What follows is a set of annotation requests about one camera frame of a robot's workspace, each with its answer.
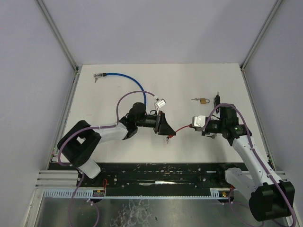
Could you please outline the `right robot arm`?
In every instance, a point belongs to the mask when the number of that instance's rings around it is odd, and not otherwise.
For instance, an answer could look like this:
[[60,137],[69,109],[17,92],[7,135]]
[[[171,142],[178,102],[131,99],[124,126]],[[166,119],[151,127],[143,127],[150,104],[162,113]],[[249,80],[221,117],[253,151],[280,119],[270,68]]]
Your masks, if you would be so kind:
[[215,109],[220,110],[219,120],[200,115],[193,117],[193,126],[205,133],[221,134],[240,155],[251,175],[247,177],[236,167],[228,168],[224,171],[226,182],[247,199],[255,220],[292,217],[295,226],[292,183],[284,182],[261,156],[243,115],[233,104],[221,103]]

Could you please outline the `black padlock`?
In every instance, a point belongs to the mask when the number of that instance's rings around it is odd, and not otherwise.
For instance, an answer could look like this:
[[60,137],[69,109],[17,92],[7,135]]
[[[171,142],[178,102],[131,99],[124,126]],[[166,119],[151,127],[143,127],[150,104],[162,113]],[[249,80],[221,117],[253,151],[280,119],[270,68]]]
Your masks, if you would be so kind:
[[221,103],[221,97],[219,95],[219,92],[217,92],[215,98],[214,98],[214,107],[217,107]]

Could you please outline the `red cable padlock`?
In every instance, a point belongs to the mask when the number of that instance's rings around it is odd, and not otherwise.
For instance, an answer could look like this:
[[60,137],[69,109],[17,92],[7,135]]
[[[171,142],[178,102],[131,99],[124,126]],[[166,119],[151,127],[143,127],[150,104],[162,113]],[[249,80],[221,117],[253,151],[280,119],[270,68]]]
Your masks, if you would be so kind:
[[167,136],[166,139],[167,139],[167,138],[169,138],[169,139],[173,138],[174,136],[176,136],[176,134],[177,134],[180,130],[185,129],[185,128],[193,128],[193,126],[192,126],[192,124],[183,126],[183,127],[179,128],[179,129],[177,129],[173,135]]

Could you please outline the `silver keys of long padlock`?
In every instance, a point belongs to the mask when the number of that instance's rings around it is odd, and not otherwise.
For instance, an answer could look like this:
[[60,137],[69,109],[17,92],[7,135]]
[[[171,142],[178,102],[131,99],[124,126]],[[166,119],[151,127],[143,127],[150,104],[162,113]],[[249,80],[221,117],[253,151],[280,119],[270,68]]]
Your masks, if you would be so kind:
[[212,138],[212,139],[215,139],[215,138],[216,138],[216,136],[217,136],[217,134],[211,134],[211,135],[207,135],[207,137]]

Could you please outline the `small brass padlock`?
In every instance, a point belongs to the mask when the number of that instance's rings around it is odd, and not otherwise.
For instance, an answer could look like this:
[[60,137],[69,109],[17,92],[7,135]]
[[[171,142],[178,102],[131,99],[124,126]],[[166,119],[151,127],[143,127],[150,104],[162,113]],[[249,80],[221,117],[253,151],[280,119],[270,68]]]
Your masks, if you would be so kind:
[[199,101],[202,105],[210,103],[210,100],[207,98],[200,98]]

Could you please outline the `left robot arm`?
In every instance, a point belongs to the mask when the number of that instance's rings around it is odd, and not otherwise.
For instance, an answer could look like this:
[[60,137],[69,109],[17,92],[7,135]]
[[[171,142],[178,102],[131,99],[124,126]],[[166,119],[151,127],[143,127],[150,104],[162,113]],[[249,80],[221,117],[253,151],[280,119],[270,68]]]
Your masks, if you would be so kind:
[[94,179],[101,169],[91,155],[99,143],[127,140],[138,132],[138,127],[152,128],[156,134],[168,138],[176,135],[167,123],[165,113],[154,112],[147,114],[146,106],[137,102],[116,125],[91,126],[81,120],[58,142],[57,148],[74,168]]

